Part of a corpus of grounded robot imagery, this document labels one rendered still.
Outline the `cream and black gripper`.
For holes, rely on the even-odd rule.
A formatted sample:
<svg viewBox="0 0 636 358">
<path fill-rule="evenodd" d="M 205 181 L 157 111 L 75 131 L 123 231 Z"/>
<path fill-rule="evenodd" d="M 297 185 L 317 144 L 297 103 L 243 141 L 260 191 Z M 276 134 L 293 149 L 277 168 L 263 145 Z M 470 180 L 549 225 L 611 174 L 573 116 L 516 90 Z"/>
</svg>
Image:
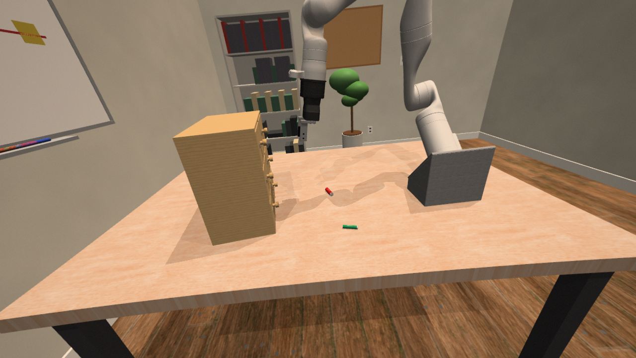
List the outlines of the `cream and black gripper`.
<svg viewBox="0 0 636 358">
<path fill-rule="evenodd" d="M 289 70 L 289 77 L 301 80 L 300 96 L 304 98 L 303 116 L 298 116 L 298 137 L 307 141 L 308 124 L 319 121 L 320 101 L 324 99 L 326 62 L 302 60 L 301 71 Z"/>
</svg>

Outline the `small wooden chest of drawers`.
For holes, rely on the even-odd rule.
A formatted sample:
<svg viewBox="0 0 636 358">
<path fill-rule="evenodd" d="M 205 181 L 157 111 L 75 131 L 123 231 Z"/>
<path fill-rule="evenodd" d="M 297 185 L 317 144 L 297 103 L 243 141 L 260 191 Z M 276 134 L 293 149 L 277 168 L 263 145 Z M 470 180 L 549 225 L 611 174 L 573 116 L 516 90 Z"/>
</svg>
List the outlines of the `small wooden chest of drawers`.
<svg viewBox="0 0 636 358">
<path fill-rule="evenodd" d="M 259 115 L 205 116 L 172 138 L 213 246 L 276 234 L 256 139 Z"/>
</svg>

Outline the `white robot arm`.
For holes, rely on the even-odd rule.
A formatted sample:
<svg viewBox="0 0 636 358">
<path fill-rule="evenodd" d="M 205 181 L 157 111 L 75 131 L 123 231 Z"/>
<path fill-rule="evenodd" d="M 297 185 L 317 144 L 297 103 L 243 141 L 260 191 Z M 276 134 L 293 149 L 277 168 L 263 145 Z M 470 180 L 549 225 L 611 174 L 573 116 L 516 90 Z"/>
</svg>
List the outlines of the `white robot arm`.
<svg viewBox="0 0 636 358">
<path fill-rule="evenodd" d="M 324 25 L 356 0 L 305 0 L 301 23 L 303 60 L 326 62 Z M 400 46 L 403 61 L 403 94 L 407 111 L 426 108 L 416 116 L 416 126 L 427 157 L 431 153 L 461 150 L 443 111 L 432 80 L 415 84 L 416 71 L 432 39 L 432 0 L 406 0 L 400 18 Z"/>
</svg>

